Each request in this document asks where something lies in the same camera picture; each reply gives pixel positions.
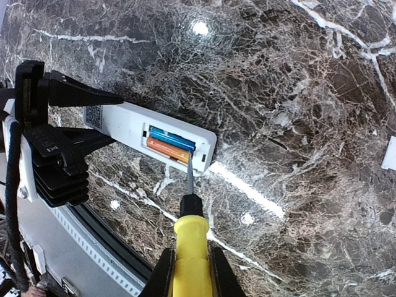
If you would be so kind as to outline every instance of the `black cable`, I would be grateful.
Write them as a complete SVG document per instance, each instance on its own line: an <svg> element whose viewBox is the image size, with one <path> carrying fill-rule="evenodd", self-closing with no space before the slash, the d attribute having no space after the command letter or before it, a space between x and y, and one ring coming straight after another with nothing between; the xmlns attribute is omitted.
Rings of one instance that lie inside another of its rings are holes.
<svg viewBox="0 0 396 297"><path fill-rule="evenodd" d="M5 296L9 293L14 287L14 282L9 280L8 278L4 280L2 285L0 286L0 296Z"/></svg>
<svg viewBox="0 0 396 297"><path fill-rule="evenodd" d="M4 121L8 116L5 111L0 112ZM25 270L24 254L20 248L20 233L18 223L17 192L19 187L19 159L22 128L18 122L13 122L10 127L10 143L8 150L7 175L6 175L6 222L7 235L10 242L12 264L15 269L15 285L18 290L26 292L29 282Z"/></svg>

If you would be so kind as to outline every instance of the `white bracket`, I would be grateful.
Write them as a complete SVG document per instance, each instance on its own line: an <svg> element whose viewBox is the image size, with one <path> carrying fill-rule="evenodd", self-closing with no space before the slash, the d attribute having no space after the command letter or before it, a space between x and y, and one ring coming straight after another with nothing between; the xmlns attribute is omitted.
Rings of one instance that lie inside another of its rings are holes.
<svg viewBox="0 0 396 297"><path fill-rule="evenodd" d="M33 255L35 256L37 270L43 275L47 271L45 268L44 251L38 244L33 247Z"/></svg>
<svg viewBox="0 0 396 297"><path fill-rule="evenodd" d="M6 147L6 156L8 160L8 150L10 142L10 128L15 120L15 100L10 99L6 103L4 111L7 111L10 116L6 118L2 125L2 132L4 135L4 145ZM32 165L32 150L30 149L29 143L27 142L25 136L22 135L21 138L21 154L19 161L19 174L20 183L18 190L18 197L23 199L28 199L30 202L36 201L38 199L35 178L33 175L33 165Z"/></svg>

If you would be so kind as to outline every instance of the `screw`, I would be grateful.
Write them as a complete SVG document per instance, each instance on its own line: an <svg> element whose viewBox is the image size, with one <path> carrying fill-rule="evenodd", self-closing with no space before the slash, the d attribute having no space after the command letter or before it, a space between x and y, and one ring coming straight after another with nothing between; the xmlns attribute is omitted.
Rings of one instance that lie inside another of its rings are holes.
<svg viewBox="0 0 396 297"><path fill-rule="evenodd" d="M26 187L22 187L19 189L19 194L21 196L22 199L26 199L28 197L28 192Z"/></svg>

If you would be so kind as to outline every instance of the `metal shaft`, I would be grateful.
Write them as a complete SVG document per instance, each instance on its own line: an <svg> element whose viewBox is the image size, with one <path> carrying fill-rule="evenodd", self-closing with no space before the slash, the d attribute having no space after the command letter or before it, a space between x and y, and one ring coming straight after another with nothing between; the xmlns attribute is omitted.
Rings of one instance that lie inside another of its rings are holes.
<svg viewBox="0 0 396 297"><path fill-rule="evenodd" d="M192 174L192 156L191 152L188 152L188 168L187 168L187 190L188 194L194 193L194 175Z"/></svg>

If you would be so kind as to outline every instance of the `marble surface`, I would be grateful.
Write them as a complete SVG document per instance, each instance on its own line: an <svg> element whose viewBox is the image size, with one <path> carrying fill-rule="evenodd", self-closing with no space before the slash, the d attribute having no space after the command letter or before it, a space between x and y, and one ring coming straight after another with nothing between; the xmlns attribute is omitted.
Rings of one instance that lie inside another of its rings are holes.
<svg viewBox="0 0 396 297"><path fill-rule="evenodd" d="M391 0L11 1L0 75L42 60L215 132L195 187L248 296L396 296L395 24ZM155 263L186 175L121 144L87 160L90 205Z"/></svg>

